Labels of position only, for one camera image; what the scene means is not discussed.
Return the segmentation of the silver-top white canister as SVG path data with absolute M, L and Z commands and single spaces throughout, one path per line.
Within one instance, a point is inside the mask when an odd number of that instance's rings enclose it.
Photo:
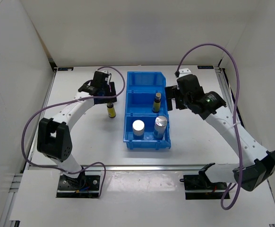
M 132 124 L 133 138 L 142 140 L 144 138 L 145 124 L 142 120 L 135 120 Z
M 154 137 L 158 140 L 161 140 L 164 137 L 164 132 L 167 128 L 168 119 L 160 115 L 156 117 L 154 124 Z

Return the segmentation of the small yellow-label bottle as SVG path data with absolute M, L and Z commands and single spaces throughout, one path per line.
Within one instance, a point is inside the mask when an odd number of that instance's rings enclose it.
M 116 112 L 115 112 L 113 103 L 107 103 L 106 106 L 107 106 L 108 116 L 109 116 L 110 118 L 116 117 Z
M 162 97 L 161 93 L 157 92 L 155 94 L 155 99 L 154 99 L 153 107 L 152 107 L 152 111 L 154 113 L 158 113 L 160 111 L 161 97 Z

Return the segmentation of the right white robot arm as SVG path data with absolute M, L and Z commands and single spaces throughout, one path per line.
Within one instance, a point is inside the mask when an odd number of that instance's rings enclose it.
M 253 191 L 275 171 L 275 150 L 268 151 L 260 145 L 239 122 L 223 98 L 214 91 L 205 93 L 198 78 L 190 72 L 175 73 L 177 84 L 165 88 L 168 110 L 172 99 L 179 110 L 190 109 L 210 124 L 239 157 L 237 164 L 210 163 L 198 175 L 204 189 L 215 183 L 237 183 L 246 191 Z

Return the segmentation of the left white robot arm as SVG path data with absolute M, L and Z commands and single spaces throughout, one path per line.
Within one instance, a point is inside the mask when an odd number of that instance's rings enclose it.
M 83 167 L 72 156 L 70 132 L 83 114 L 94 105 L 116 102 L 114 83 L 111 74 L 106 71 L 95 71 L 90 82 L 85 82 L 76 93 L 75 102 L 67 104 L 52 118 L 39 121 L 37 150 L 51 159 L 63 173 L 66 181 L 74 188 L 85 185 Z

